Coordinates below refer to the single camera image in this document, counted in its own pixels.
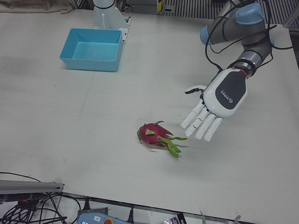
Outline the white grey robot hand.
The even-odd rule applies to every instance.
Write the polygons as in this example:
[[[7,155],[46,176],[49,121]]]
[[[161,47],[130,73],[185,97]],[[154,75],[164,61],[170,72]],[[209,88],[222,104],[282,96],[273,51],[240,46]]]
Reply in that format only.
[[[245,100],[247,73],[242,69],[224,69],[208,86],[196,85],[185,94],[200,92],[199,102],[181,123],[185,135],[210,141],[223,119],[232,116]]]

